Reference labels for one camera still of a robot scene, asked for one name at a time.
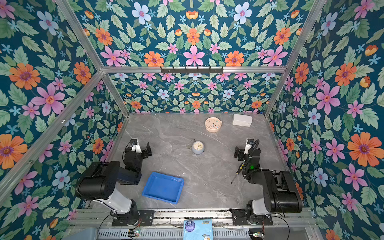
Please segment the black yellow screwdriver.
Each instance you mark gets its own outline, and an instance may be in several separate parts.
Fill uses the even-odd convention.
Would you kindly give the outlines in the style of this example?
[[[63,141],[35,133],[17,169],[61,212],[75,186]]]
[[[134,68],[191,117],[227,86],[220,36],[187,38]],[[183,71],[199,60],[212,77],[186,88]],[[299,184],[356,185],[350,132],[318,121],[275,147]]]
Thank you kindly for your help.
[[[237,176],[241,173],[241,171],[242,171],[243,168],[244,168],[244,165],[245,165],[245,163],[240,164],[238,170],[236,171],[235,177],[234,177],[234,178],[232,179],[232,181],[231,181],[231,184],[235,181],[235,179],[237,178]]]

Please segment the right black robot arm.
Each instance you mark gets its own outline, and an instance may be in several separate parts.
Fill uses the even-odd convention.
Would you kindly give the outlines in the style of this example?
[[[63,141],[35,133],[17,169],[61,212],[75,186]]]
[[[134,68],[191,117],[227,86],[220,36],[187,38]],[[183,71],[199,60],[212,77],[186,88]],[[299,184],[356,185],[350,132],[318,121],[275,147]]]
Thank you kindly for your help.
[[[243,149],[236,147],[234,158],[241,162],[236,176],[261,187],[262,195],[250,200],[245,210],[233,211],[234,225],[249,224],[270,226],[272,214],[298,214],[303,200],[290,172],[262,168],[260,141],[247,139]]]

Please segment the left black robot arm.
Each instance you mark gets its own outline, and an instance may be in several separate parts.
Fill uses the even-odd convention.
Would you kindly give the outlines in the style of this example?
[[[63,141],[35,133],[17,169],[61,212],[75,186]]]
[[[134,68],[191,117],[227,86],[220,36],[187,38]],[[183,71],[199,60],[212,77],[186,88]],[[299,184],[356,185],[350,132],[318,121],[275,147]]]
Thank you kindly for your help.
[[[109,208],[114,226],[139,224],[141,217],[136,202],[120,193],[116,185],[138,185],[142,178],[143,160],[151,155],[149,143],[141,148],[137,139],[131,139],[122,154],[125,166],[121,167],[119,161],[92,163],[77,181],[77,197]]]

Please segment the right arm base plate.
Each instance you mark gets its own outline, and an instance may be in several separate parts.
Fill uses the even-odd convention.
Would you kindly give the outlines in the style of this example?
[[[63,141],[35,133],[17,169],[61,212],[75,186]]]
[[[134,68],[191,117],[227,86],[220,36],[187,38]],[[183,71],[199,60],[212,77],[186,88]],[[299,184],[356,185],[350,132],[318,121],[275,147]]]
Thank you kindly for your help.
[[[229,209],[234,226],[272,226],[271,216],[254,215],[251,210]]]

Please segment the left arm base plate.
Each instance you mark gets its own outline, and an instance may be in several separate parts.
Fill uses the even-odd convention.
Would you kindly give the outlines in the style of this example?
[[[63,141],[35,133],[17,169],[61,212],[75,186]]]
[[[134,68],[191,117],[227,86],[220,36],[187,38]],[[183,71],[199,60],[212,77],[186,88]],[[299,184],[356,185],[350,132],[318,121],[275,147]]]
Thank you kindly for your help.
[[[138,227],[151,226],[154,220],[155,211],[153,210],[138,210],[126,214],[112,214],[113,227]]]

